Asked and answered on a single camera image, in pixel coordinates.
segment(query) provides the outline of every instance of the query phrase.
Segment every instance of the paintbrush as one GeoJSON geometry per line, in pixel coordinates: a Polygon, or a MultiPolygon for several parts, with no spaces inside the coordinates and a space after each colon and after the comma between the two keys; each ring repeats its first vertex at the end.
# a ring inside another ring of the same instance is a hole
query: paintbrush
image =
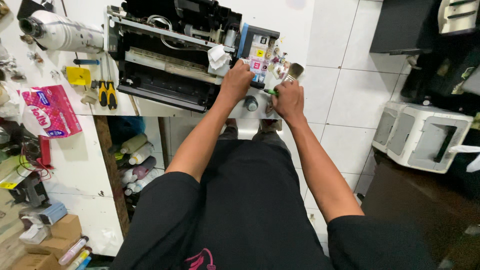
{"type": "MultiPolygon", "coordinates": [[[[296,79],[298,79],[298,77],[300,77],[300,75],[303,73],[304,70],[305,69],[297,63],[291,64],[290,68],[288,69],[287,76],[283,79],[283,82],[295,81],[296,79]]],[[[265,93],[278,96],[278,92],[275,89],[263,89],[263,90],[265,93]]]]}

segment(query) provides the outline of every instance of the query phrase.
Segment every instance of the black t-shirt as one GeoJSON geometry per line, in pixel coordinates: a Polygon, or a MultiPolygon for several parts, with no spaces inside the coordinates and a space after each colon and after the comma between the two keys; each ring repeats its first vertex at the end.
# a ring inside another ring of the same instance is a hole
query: black t-shirt
{"type": "Polygon", "coordinates": [[[171,172],[142,191],[113,269],[434,269],[409,227],[344,216],[327,230],[330,258],[284,149],[223,140],[200,184],[171,172]]]}

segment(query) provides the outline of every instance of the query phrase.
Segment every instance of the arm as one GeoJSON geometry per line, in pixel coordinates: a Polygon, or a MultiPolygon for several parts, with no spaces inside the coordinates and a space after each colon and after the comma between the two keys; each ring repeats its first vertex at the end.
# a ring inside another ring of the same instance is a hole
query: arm
{"type": "Polygon", "coordinates": [[[212,108],[180,145],[165,173],[184,172],[200,182],[223,124],[233,107],[247,94],[254,76],[248,64],[237,61],[225,75],[212,108]]]}
{"type": "Polygon", "coordinates": [[[325,221],[347,215],[364,215],[350,187],[308,126],[303,115],[303,87],[283,82],[272,96],[273,106],[289,126],[310,191],[325,221]]]}

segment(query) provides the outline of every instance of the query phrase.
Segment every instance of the white tile floor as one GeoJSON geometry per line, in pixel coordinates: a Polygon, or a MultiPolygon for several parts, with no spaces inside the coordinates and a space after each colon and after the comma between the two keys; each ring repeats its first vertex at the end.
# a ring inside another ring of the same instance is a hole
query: white tile floor
{"type": "MultiPolygon", "coordinates": [[[[372,139],[384,104],[398,100],[410,72],[405,56],[369,53],[382,1],[316,0],[305,77],[304,113],[313,133],[356,193],[365,194],[374,175],[372,139]]],[[[171,159],[200,118],[166,120],[171,159]]],[[[251,139],[257,120],[237,120],[239,138],[251,139]]],[[[280,137],[292,153],[307,213],[326,247],[326,224],[301,171],[287,125],[280,137]]]]}

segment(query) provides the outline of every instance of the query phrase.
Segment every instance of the green screwdriver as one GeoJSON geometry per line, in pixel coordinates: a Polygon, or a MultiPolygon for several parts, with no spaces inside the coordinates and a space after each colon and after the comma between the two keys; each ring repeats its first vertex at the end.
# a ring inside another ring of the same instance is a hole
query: green screwdriver
{"type": "Polygon", "coordinates": [[[263,89],[263,91],[267,94],[278,96],[278,91],[275,89],[263,89]]]}

